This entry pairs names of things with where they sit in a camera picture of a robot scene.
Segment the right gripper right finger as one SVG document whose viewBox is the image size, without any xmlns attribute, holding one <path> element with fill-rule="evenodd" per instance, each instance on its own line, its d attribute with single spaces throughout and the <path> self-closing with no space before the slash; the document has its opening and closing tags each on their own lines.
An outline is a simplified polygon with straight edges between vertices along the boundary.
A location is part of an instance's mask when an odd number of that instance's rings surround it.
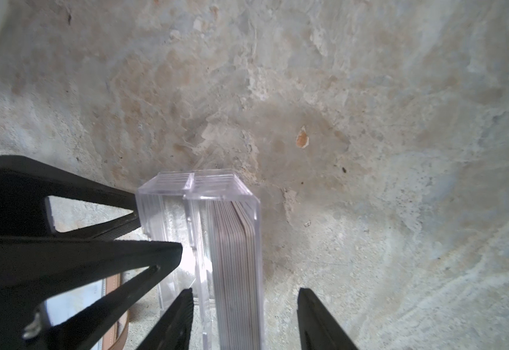
<svg viewBox="0 0 509 350">
<path fill-rule="evenodd" d="M 309 288 L 299 290 L 297 315 L 302 350 L 358 350 L 333 315 Z"/>
</svg>

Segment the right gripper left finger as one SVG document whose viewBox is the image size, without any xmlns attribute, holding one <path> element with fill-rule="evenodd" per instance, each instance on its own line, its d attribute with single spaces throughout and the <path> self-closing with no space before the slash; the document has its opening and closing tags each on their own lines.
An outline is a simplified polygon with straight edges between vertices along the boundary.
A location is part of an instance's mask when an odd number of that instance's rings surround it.
<svg viewBox="0 0 509 350">
<path fill-rule="evenodd" d="M 181 291 L 137 349 L 189 349 L 193 310 L 193 290 L 185 289 Z"/>
</svg>

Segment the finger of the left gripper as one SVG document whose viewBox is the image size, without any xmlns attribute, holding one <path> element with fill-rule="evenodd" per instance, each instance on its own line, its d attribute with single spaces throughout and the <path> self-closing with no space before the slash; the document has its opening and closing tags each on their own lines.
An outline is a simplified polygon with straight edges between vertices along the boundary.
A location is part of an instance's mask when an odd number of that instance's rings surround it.
<svg viewBox="0 0 509 350">
<path fill-rule="evenodd" d="M 49 197 L 127 209 L 129 213 L 61 233 Z M 111 241 L 140 226 L 135 195 L 20 155 L 0 155 L 0 236 Z"/>
<path fill-rule="evenodd" d="M 162 241 L 0 239 L 0 349 L 84 349 L 100 310 L 59 326 L 43 324 L 40 305 L 76 287 L 139 269 L 107 302 L 127 311 L 181 262 L 182 246 Z"/>
</svg>

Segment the clear acrylic card stand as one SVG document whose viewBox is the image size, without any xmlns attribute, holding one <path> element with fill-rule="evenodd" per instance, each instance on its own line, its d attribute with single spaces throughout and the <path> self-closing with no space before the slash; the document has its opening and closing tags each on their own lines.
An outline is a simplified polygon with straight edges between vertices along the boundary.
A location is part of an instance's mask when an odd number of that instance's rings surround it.
<svg viewBox="0 0 509 350">
<path fill-rule="evenodd" d="M 238 201 L 254 220 L 259 286 L 261 348 L 265 346 L 264 287 L 260 234 L 260 201 L 229 169 L 161 172 L 136 192 L 143 233 L 148 239 L 182 245 L 179 266 L 159 285 L 160 306 L 165 312 L 185 289 L 193 290 L 192 349 L 221 349 L 212 274 L 207 204 Z"/>
</svg>

